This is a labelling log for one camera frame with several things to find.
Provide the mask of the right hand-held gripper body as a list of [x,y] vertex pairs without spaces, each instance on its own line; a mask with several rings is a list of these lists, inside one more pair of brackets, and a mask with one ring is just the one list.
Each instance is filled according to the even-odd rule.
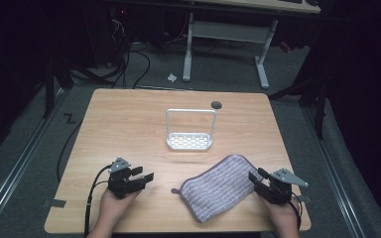
[[262,183],[258,190],[254,191],[273,204],[285,204],[292,200],[292,185],[308,187],[309,184],[294,175],[287,169],[280,169],[270,173],[267,179],[268,185]]

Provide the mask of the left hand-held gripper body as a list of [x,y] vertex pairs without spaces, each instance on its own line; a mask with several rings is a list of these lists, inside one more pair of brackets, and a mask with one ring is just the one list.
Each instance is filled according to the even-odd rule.
[[108,189],[117,197],[124,198],[128,193],[140,191],[146,184],[138,183],[131,175],[131,164],[123,158],[117,158],[109,168]]

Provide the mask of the person's left hand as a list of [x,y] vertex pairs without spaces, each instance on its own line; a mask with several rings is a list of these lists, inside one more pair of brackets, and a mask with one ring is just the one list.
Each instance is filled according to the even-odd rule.
[[139,194],[137,191],[119,198],[107,189],[101,196],[97,224],[112,231]]

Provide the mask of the metal floor rail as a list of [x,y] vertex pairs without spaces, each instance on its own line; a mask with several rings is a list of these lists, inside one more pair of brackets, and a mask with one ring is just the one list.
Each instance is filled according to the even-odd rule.
[[338,204],[345,224],[351,234],[351,238],[366,238],[364,230],[358,220],[357,214],[354,211],[351,199],[349,198],[345,187],[341,182],[325,142],[319,137],[317,133],[315,118],[312,111],[306,108],[302,108],[301,111],[304,114],[313,137],[315,138],[320,153],[320,158],[324,165],[325,175],[327,176],[329,185],[334,194],[335,200]]
[[56,110],[65,101],[68,89],[58,89],[56,102],[49,114],[45,110],[42,90],[15,121],[9,135],[0,146],[0,214],[17,187],[33,154],[52,121]]

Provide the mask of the purple striped cloth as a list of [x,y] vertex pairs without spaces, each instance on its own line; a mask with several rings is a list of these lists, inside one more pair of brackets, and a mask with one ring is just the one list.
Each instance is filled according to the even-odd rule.
[[233,208],[254,191],[249,175],[263,180],[245,157],[229,155],[202,174],[186,179],[172,193],[184,200],[197,222],[204,223]]

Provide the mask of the person's right hand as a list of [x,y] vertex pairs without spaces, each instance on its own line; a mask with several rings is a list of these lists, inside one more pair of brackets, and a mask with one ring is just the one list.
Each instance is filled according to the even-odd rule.
[[259,196],[260,201],[266,207],[269,220],[275,228],[275,231],[298,230],[299,231],[299,204],[295,198],[292,198],[291,204],[273,204]]

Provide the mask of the desk with white legs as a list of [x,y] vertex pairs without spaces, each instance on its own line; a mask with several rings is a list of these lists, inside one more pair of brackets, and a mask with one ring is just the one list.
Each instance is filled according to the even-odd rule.
[[[193,7],[195,7],[196,3],[243,7],[247,10],[264,10],[267,13],[303,14],[304,16],[320,13],[318,4],[310,3],[310,0],[190,0]],[[188,82],[191,80],[192,40],[194,38],[204,38],[260,44],[262,48],[259,55],[254,58],[254,62],[261,87],[268,89],[269,81],[264,67],[264,60],[275,35],[277,25],[277,18],[273,18],[271,23],[265,27],[257,27],[248,24],[195,20],[193,13],[189,13],[183,81]]]

